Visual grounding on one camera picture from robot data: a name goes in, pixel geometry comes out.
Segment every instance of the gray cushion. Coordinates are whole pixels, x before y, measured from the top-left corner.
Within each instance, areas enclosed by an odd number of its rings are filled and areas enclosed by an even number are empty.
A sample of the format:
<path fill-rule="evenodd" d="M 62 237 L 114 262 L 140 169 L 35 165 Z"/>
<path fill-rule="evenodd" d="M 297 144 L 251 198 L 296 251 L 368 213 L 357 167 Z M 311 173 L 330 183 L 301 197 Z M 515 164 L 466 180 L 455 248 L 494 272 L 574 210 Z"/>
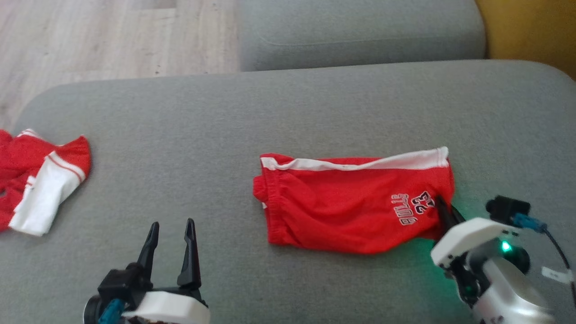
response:
<path fill-rule="evenodd" d="M 472 323 L 432 242 L 346 255 L 270 246 L 252 196 L 258 156 L 389 156 L 446 145 L 454 204 L 486 216 L 497 194 L 533 203 L 533 215 L 576 262 L 576 84 L 549 66 L 457 61 L 267 71 L 59 86 L 24 111 L 54 142 L 89 138 L 93 169 L 50 233 L 0 234 L 2 323 L 76 324 L 111 268 L 138 257 L 160 222 L 152 279 L 175 285 L 184 224 L 196 221 L 202 294 L 214 324 Z M 544 237 L 521 239 L 530 279 L 573 316 L 562 270 Z"/>
<path fill-rule="evenodd" d="M 474 0 L 243 0 L 243 71 L 484 57 Z"/>

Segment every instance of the floor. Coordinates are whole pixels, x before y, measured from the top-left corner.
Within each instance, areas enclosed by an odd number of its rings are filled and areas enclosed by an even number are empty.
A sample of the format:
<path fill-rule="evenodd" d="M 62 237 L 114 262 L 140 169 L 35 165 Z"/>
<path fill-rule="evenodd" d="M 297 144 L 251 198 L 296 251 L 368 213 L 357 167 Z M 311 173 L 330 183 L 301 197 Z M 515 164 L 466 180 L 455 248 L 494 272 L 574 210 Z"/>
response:
<path fill-rule="evenodd" d="M 0 0 L 0 127 L 53 86 L 238 70 L 236 0 Z"/>

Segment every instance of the red shorts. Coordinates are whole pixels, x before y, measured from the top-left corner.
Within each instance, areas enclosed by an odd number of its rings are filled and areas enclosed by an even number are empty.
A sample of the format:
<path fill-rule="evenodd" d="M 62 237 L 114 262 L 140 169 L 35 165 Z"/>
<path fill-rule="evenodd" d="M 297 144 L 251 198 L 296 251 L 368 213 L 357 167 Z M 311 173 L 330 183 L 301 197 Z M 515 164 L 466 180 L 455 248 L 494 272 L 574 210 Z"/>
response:
<path fill-rule="evenodd" d="M 379 158 L 260 156 L 254 196 L 268 241 L 314 250 L 373 254 L 413 238 L 438 239 L 434 200 L 448 205 L 454 177 L 448 148 Z"/>

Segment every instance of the red and white garment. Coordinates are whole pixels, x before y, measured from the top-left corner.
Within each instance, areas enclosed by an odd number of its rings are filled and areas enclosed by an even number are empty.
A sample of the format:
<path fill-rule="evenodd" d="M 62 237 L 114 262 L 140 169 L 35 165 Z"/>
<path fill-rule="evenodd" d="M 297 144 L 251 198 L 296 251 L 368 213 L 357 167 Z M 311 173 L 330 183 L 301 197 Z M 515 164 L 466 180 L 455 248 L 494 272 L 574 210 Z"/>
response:
<path fill-rule="evenodd" d="M 41 236 L 58 206 L 90 171 L 90 146 L 84 136 L 54 145 L 31 129 L 16 137 L 0 130 L 0 231 Z"/>
<path fill-rule="evenodd" d="M 268 241 L 314 250 L 374 254 L 413 238 L 441 235 L 434 201 L 450 204 L 448 148 L 380 158 L 260 156 L 254 196 Z"/>

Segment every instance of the green led indicator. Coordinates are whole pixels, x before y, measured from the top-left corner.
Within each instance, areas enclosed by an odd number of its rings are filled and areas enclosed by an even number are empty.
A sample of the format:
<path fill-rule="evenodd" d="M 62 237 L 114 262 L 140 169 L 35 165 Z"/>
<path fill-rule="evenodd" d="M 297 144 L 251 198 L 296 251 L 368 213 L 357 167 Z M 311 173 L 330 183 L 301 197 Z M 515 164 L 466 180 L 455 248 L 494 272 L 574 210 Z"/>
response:
<path fill-rule="evenodd" d="M 502 241 L 502 251 L 508 252 L 510 250 L 512 250 L 512 246 L 510 246 L 510 243 Z"/>

